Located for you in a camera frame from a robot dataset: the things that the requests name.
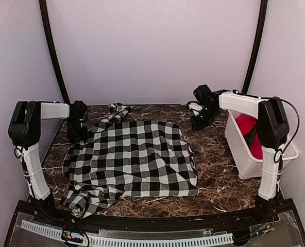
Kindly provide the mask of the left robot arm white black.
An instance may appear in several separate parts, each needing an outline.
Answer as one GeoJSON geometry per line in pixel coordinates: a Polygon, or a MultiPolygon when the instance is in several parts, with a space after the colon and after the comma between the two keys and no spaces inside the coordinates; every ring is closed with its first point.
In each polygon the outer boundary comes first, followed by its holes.
{"type": "Polygon", "coordinates": [[[16,103],[8,135],[15,146],[14,155],[22,163],[23,175],[30,195],[41,202],[54,202],[45,180],[39,155],[41,121],[64,119],[67,139],[74,143],[87,140],[88,128],[83,123],[88,118],[88,107],[83,101],[72,104],[44,101],[19,101],[16,103]]]}

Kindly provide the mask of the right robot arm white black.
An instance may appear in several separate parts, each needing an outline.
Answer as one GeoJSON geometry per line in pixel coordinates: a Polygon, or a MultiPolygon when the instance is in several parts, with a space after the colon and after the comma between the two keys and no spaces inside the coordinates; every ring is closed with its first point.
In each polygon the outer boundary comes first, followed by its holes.
{"type": "Polygon", "coordinates": [[[245,95],[237,90],[211,91],[207,85],[198,86],[193,92],[199,107],[189,109],[195,131],[213,125],[220,110],[229,117],[225,138],[241,179],[260,177],[260,187],[255,208],[250,218],[262,223],[272,218],[279,204],[279,183],[283,166],[290,160],[283,154],[292,142],[288,138],[290,125],[279,97],[245,95]]]}

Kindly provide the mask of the black white checkered shirt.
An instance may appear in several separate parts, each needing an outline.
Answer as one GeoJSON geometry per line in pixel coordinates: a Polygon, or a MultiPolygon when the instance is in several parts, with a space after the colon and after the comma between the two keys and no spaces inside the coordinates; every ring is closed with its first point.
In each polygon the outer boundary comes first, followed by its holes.
{"type": "Polygon", "coordinates": [[[70,185],[60,203],[76,218],[104,210],[123,197],[198,195],[192,151],[179,126],[156,120],[129,121],[131,107],[108,106],[64,158],[70,185]]]}

